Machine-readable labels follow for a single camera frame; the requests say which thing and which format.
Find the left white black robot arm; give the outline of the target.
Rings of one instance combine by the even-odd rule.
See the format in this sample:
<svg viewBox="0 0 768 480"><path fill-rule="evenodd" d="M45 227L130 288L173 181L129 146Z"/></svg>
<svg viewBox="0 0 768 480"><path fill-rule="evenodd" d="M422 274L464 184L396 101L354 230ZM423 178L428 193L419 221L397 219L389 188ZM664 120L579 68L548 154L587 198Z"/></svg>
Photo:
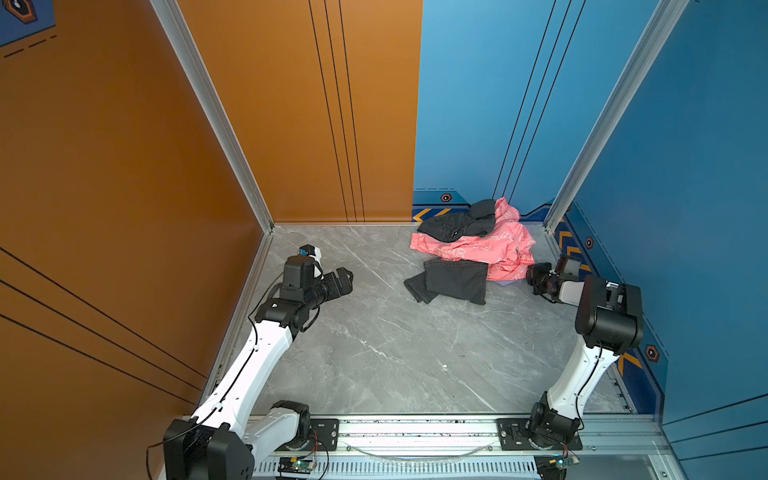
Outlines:
<svg viewBox="0 0 768 480"><path fill-rule="evenodd" d="M315 431L306 404L276 402L254 427L252 409L278 361L319 317L323 304L349 295L354 274L323 270L321 253L302 246L287 258L246 317L249 336L219 385L187 420L175 420L157 448L164 479L250 479L258 463L285 448L299 452L293 465L306 472L316 452L331 446Z"/></svg>

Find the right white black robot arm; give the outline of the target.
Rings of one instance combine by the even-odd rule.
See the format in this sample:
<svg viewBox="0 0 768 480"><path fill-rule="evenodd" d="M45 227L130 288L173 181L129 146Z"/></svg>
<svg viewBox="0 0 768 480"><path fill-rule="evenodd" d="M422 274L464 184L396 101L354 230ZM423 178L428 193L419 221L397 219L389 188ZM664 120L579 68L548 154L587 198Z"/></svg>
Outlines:
<svg viewBox="0 0 768 480"><path fill-rule="evenodd" d="M618 359L644 336L642 291L596 275L580 280L580 262L562 257L530 265L526 282L534 294L576 308L577 342L555 384L532 407L526 430L539 449L566 448L584 426L583 415L597 384Z"/></svg>

